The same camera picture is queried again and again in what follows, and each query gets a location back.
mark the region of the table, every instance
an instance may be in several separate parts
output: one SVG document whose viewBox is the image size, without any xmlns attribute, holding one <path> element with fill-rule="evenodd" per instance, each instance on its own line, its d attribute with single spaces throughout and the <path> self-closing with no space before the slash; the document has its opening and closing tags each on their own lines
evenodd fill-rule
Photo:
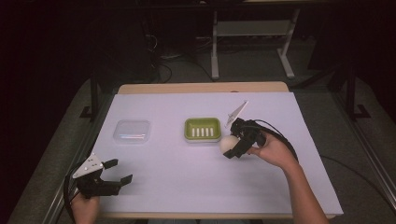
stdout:
<svg viewBox="0 0 396 224">
<path fill-rule="evenodd" d="M 244 100 L 249 103 L 240 118 L 264 119 L 288 137 L 325 214 L 341 215 L 341 206 L 294 95 L 279 82 L 122 86 L 93 152 L 103 161 L 120 160 L 118 166 L 103 172 L 104 180 L 130 174 L 134 179 L 120 190 L 119 196 L 101 199 L 102 215 L 291 217 L 288 185 L 279 168 L 249 155 L 228 160 L 219 152 L 218 143 L 192 144 L 184 140 L 183 126 L 188 118 L 218 118 L 222 135 L 229 134 L 223 124 Z M 115 142 L 113 133 L 122 119 L 148 120 L 148 141 L 140 145 Z"/>
</svg>

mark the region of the white desk leg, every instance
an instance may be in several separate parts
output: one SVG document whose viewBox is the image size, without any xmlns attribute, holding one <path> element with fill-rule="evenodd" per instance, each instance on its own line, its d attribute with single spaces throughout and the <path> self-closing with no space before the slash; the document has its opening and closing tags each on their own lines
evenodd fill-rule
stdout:
<svg viewBox="0 0 396 224">
<path fill-rule="evenodd" d="M 283 45 L 282 49 L 277 50 L 277 54 L 279 55 L 280 61 L 282 62 L 283 68 L 285 69 L 285 73 L 288 78 L 294 78 L 294 73 L 293 73 L 293 70 L 291 69 L 288 57 L 286 56 L 286 53 L 288 52 L 289 44 L 290 44 L 291 38 L 293 36 L 294 28 L 296 26 L 296 22 L 297 22 L 299 13 L 300 13 L 299 8 L 294 10 L 293 17 L 292 17 L 290 25 L 289 25 L 288 33 L 286 34 L 285 45 Z"/>
<path fill-rule="evenodd" d="M 213 19 L 213 49 L 211 55 L 212 79 L 219 79 L 219 61 L 218 61 L 218 12 L 215 11 Z"/>
</svg>

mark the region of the white triangular bracket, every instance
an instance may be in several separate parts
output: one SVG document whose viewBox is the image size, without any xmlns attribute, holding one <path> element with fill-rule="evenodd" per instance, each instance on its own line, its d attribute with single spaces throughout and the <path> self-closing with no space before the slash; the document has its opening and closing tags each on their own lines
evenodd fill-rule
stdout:
<svg viewBox="0 0 396 224">
<path fill-rule="evenodd" d="M 79 178 L 103 168 L 102 162 L 94 153 L 92 153 L 91 156 L 76 170 L 73 174 L 73 178 Z"/>
<path fill-rule="evenodd" d="M 225 125 L 226 129 L 229 129 L 231 127 L 233 122 L 238 118 L 239 114 L 242 112 L 242 110 L 244 110 L 247 104 L 248 101 L 246 100 L 243 104 L 241 104 L 238 108 L 236 108 L 233 113 L 228 115 L 227 124 Z"/>
</svg>

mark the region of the human hand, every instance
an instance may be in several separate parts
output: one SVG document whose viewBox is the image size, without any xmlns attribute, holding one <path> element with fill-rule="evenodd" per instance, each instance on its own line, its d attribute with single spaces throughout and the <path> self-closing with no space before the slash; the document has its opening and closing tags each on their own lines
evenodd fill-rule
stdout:
<svg viewBox="0 0 396 224">
<path fill-rule="evenodd" d="M 298 164 L 292 153 L 284 143 L 273 135 L 262 132 L 266 137 L 266 142 L 262 147 L 251 147 L 247 154 L 254 154 L 263 160 L 285 170 L 288 166 Z"/>
<path fill-rule="evenodd" d="M 99 214 L 99 201 L 98 196 L 86 199 L 84 195 L 78 193 L 71 202 L 76 224 L 94 223 Z"/>
</svg>

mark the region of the forearm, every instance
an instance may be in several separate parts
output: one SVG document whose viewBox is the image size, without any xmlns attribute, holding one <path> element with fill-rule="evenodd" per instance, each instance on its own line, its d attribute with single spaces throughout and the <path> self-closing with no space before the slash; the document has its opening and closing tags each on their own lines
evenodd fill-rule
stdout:
<svg viewBox="0 0 396 224">
<path fill-rule="evenodd" d="M 309 187 L 303 168 L 295 163 L 283 168 L 283 171 L 289 183 L 294 223 L 329 223 L 312 189 Z"/>
</svg>

